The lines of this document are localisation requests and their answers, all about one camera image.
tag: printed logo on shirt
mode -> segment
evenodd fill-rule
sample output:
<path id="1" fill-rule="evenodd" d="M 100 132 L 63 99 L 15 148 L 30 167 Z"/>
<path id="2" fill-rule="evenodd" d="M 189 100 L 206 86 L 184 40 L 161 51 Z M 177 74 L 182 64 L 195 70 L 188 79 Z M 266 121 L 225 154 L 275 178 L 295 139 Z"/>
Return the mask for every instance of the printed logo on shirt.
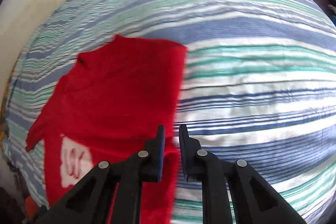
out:
<path id="1" fill-rule="evenodd" d="M 90 150 L 68 137 L 63 137 L 61 146 L 61 185 L 75 185 L 93 168 Z"/>

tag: orange object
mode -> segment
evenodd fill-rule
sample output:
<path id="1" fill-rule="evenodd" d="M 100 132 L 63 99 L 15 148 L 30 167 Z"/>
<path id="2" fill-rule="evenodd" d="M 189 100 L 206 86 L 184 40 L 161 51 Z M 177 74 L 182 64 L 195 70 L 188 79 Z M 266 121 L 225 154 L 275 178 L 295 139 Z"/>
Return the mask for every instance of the orange object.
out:
<path id="1" fill-rule="evenodd" d="M 29 220 L 32 220 L 40 210 L 40 207 L 36 204 L 36 202 L 32 199 L 31 196 L 26 198 L 25 206 L 26 206 L 26 216 Z"/>

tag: mattress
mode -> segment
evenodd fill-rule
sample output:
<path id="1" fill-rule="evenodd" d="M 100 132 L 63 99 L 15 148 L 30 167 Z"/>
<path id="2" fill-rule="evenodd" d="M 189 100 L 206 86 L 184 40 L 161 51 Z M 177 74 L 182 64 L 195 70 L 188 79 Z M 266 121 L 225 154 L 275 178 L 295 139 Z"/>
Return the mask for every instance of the mattress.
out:
<path id="1" fill-rule="evenodd" d="M 204 149 L 245 159 L 307 223 L 326 220 L 336 190 L 336 29 L 312 0 L 65 1 L 24 47 L 6 103 L 4 151 L 39 205 L 48 205 L 44 145 L 27 153 L 27 132 L 78 53 L 114 34 L 187 46 L 176 134 L 186 123 Z M 201 185 L 180 173 L 171 223 L 201 222 Z"/>

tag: red shirt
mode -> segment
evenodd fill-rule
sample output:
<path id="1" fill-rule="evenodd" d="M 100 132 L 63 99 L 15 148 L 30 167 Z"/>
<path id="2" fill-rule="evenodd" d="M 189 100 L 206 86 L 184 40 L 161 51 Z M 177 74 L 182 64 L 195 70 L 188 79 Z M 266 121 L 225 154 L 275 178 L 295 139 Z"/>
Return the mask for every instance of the red shirt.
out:
<path id="1" fill-rule="evenodd" d="M 142 223 L 169 223 L 179 154 L 172 124 L 186 48 L 119 35 L 78 55 L 61 77 L 27 136 L 27 151 L 44 139 L 45 183 L 55 204 L 102 160 L 123 161 L 166 128 L 162 181 L 144 183 Z"/>

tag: silver screw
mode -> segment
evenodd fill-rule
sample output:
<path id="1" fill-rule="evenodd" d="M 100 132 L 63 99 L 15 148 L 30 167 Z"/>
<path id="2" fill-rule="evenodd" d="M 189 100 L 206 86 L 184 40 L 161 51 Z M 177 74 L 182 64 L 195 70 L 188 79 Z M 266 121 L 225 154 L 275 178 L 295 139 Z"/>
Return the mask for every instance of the silver screw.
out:
<path id="1" fill-rule="evenodd" d="M 109 166 L 109 163 L 105 160 L 98 163 L 98 167 L 101 168 L 101 169 L 105 169 L 108 166 Z"/>
<path id="2" fill-rule="evenodd" d="M 247 165 L 246 160 L 237 160 L 237 165 L 240 167 L 245 167 Z"/>
<path id="3" fill-rule="evenodd" d="M 208 152 L 204 149 L 200 149 L 197 151 L 197 155 L 201 156 L 201 157 L 204 157 L 208 154 Z"/>
<path id="4" fill-rule="evenodd" d="M 141 150 L 139 153 L 138 153 L 138 156 L 140 158 L 146 158 L 148 156 L 148 152 L 146 150 Z"/>

